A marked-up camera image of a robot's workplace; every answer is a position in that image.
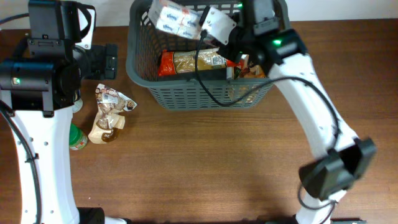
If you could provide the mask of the orange Nescafe coffee pouch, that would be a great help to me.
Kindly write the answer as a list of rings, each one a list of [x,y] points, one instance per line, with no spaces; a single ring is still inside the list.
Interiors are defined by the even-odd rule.
[[[266,75],[259,65],[249,61],[249,55],[243,54],[239,63],[226,60],[226,77],[228,80],[239,78],[265,78]]]

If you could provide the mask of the Kleenex tissue multipack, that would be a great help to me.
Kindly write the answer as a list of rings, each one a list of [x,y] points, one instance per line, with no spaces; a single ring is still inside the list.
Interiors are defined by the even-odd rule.
[[[160,31],[191,40],[199,40],[201,14],[173,1],[153,0],[148,17]]]

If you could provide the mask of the spaghetti packet red ends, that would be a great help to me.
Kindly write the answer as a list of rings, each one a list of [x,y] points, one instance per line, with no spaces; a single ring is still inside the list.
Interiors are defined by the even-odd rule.
[[[248,55],[242,55],[238,63],[228,60],[217,53],[219,48],[203,49],[198,53],[198,71],[217,70],[227,67],[244,68],[248,64]],[[160,77],[192,73],[195,71],[196,50],[189,52],[168,52],[164,50],[160,58],[158,75]]]

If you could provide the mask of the green lid jar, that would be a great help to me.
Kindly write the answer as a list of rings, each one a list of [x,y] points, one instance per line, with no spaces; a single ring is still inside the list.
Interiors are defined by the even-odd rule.
[[[71,150],[83,149],[88,144],[87,135],[77,126],[71,124],[69,134],[69,148]]]
[[[83,100],[79,98],[74,102],[74,105],[72,106],[72,111],[73,113],[79,112],[83,107]]]

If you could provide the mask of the brown snack pouch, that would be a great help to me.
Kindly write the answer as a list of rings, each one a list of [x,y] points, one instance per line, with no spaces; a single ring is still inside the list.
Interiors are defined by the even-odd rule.
[[[95,97],[98,112],[88,139],[94,144],[107,144],[116,140],[124,128],[126,120],[120,113],[132,111],[137,103],[104,84],[98,84]]]

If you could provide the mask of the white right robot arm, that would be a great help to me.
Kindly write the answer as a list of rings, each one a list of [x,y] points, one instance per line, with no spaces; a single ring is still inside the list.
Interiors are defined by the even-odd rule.
[[[362,178],[377,148],[345,123],[320,83],[312,58],[291,27],[284,1],[242,1],[234,16],[206,7],[201,37],[212,37],[219,54],[242,55],[262,68],[301,124],[315,160],[299,169],[300,210],[289,223],[330,223],[337,203]]]

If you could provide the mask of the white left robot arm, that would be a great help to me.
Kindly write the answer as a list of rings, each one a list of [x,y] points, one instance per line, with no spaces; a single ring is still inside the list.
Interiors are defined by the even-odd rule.
[[[30,32],[1,62],[1,114],[12,130],[22,223],[121,223],[100,207],[78,207],[70,128],[81,81],[91,71],[96,9],[76,1],[29,1]]]

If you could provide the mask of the grey plastic basket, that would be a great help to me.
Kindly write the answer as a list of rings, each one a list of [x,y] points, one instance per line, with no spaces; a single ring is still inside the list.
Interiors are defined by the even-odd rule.
[[[233,108],[250,108],[258,104],[272,88],[265,78],[228,80],[226,69],[201,71],[200,86],[194,73],[175,78],[160,78],[158,69],[164,50],[189,52],[197,41],[184,39],[156,29],[148,17],[151,0],[135,0],[130,8],[127,38],[126,71],[136,84],[147,88],[158,104],[168,110],[210,110],[233,100]]]

